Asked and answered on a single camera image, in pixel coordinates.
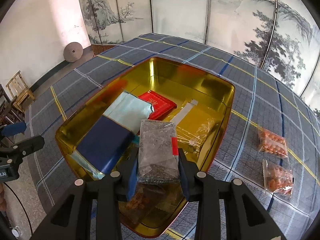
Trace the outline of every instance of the metal tray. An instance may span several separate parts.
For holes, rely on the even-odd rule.
[[[152,57],[129,69],[105,86],[57,130],[55,138],[58,146],[76,176],[86,181],[92,180],[86,171],[70,157],[70,154],[81,138],[113,102],[115,98],[112,91],[115,86],[119,85],[136,96],[153,90],[174,101],[178,108],[181,107],[185,99],[191,98],[215,110],[217,114],[213,117],[218,122],[214,131],[207,137],[199,158],[195,159],[194,156],[186,154],[187,159],[196,162],[201,171],[209,169],[228,125],[235,87],[222,78],[195,67],[164,58]],[[143,237],[154,238],[161,235],[187,204],[179,185],[168,187],[167,190],[171,196],[175,195],[171,212],[165,212],[155,207],[138,225],[132,224],[122,214],[120,214],[121,222]]]

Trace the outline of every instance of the gray tablecloth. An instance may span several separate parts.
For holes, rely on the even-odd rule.
[[[314,113],[289,88],[268,73],[221,50],[182,38],[146,34],[118,45],[76,68],[52,86],[66,117],[71,116],[105,84],[151,57],[204,69],[232,82],[236,88],[228,128],[209,173],[216,179],[242,179],[288,240],[300,239],[320,208],[320,130]],[[63,159],[54,139],[63,123],[52,89],[48,89],[26,112],[26,135],[40,134],[45,146],[28,156],[31,175],[44,210],[48,212],[75,176]],[[259,153],[257,125],[288,140],[292,150],[285,168],[293,170],[292,197],[266,194],[262,160],[280,159]],[[223,203],[222,239],[225,239]],[[186,206],[159,239],[193,239],[197,203]],[[123,227],[124,239],[142,239]]]

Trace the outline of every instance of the yellow package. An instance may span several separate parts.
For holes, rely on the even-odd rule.
[[[192,154],[196,162],[201,148],[212,131],[216,120],[216,111],[199,104],[196,100],[187,99],[182,107],[173,111],[165,122],[174,122],[177,129],[178,147]]]

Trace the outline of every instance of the concrete floor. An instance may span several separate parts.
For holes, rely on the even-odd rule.
[[[74,62],[65,66],[63,69],[55,73],[52,77],[50,77],[46,82],[44,82],[35,92],[35,97],[39,97],[42,93],[44,93],[50,86],[55,84],[58,80],[64,77],[66,74],[74,70],[75,68],[82,65],[84,62],[88,61],[94,57],[91,47],[84,49],[84,53],[82,57]],[[28,107],[32,103],[31,100],[26,100],[23,106]],[[25,139],[23,134],[18,134],[11,140],[16,143]],[[13,189],[16,195],[21,200],[26,212],[31,221],[32,230],[35,231],[38,225],[41,223],[43,218],[45,217],[45,212],[42,208],[41,202],[39,200],[38,194],[36,192],[36,188],[33,184],[29,165],[27,160],[24,160],[23,163],[19,167],[20,177],[17,180],[7,182],[7,184]],[[4,185],[5,190],[5,199],[7,201],[7,216],[13,227],[19,226],[22,231],[22,236],[18,239],[28,240],[31,237],[30,227],[27,220],[27,217],[16,199],[13,193]]]

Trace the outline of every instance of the red sticker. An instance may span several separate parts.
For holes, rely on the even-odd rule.
[[[178,152],[178,139],[176,137],[171,137],[172,141],[172,154],[173,155],[179,155]]]

